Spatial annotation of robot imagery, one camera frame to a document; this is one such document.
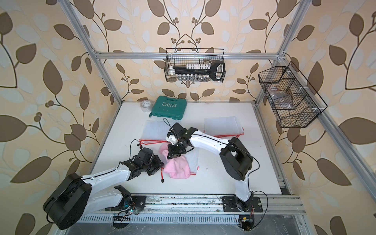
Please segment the pink wiping cloth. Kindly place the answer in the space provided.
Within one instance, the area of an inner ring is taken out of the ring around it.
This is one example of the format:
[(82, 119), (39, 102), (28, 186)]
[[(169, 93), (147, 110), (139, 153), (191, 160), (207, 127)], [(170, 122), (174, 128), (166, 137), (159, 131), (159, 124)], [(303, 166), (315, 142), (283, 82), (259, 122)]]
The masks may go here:
[(162, 162), (164, 163), (163, 172), (172, 179), (188, 179), (191, 175), (189, 164), (184, 156), (168, 159), (168, 144), (164, 143), (159, 148)]

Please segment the wiped clear document bag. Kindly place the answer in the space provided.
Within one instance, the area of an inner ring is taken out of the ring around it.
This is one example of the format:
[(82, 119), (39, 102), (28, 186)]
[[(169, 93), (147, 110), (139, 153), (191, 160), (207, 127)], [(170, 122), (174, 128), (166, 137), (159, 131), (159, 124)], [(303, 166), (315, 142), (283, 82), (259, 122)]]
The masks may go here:
[(204, 119), (204, 132), (211, 136), (243, 135), (238, 117), (208, 117)]

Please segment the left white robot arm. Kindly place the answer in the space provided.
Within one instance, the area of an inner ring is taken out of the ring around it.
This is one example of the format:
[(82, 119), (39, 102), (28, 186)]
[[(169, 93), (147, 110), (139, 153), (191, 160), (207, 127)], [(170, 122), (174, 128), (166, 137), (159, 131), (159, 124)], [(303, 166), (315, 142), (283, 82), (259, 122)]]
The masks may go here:
[(146, 148), (117, 167), (100, 173), (79, 176), (72, 173), (63, 180), (43, 205), (46, 220), (67, 229), (81, 217), (105, 208), (115, 208), (132, 214), (137, 203), (122, 183), (146, 172), (149, 176), (164, 167), (164, 163), (152, 150)]

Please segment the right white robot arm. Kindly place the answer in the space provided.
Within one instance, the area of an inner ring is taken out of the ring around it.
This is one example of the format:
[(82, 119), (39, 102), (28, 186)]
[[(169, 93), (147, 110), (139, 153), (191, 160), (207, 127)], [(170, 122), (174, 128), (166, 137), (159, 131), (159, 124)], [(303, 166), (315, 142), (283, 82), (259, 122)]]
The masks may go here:
[(249, 189), (247, 174), (252, 169), (254, 158), (239, 138), (221, 139), (193, 127), (187, 130), (175, 124), (167, 133), (166, 140), (169, 142), (168, 159), (185, 155), (187, 147), (201, 148), (218, 155), (226, 172), (235, 180), (237, 207), (244, 212), (250, 210), (253, 193)]

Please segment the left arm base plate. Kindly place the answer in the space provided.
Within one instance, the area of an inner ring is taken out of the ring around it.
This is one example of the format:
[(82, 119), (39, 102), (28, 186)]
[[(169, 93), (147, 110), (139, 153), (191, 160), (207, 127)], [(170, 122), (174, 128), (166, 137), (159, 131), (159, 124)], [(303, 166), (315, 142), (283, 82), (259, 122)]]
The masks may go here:
[(121, 202), (119, 206), (105, 208), (105, 211), (143, 211), (146, 206), (146, 196), (144, 195), (132, 195), (125, 202)]

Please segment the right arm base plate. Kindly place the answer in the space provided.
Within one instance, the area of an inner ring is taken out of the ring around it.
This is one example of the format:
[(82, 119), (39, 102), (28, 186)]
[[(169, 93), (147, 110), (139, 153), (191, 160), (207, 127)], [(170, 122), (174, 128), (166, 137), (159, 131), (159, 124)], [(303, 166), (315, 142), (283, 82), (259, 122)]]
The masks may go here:
[(234, 196), (224, 196), (222, 205), (224, 212), (263, 212), (261, 200), (259, 197), (251, 196), (246, 202)]

